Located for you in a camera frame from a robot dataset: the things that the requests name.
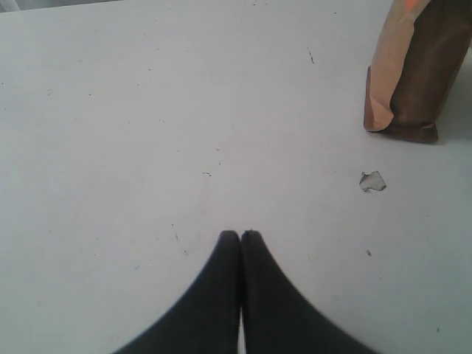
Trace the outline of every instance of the brown paper bag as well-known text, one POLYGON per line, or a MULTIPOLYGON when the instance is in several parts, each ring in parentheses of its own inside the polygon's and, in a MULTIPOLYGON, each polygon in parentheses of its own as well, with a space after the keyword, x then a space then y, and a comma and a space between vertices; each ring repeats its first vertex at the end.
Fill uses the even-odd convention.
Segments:
POLYGON ((367 73, 364 127, 436 142, 436 119, 471 41, 472 0, 394 0, 367 73))

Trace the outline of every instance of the white table surface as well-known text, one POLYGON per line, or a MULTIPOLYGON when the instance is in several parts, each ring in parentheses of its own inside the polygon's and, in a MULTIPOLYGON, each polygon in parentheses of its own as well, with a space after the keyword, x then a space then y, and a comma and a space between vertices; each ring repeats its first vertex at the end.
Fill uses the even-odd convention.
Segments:
POLYGON ((366 133, 389 4, 0 14, 1 352, 110 353, 182 295, 221 230, 257 229, 369 346, 469 353, 472 55, 439 144, 366 133), (388 187, 365 193, 374 170, 388 187))

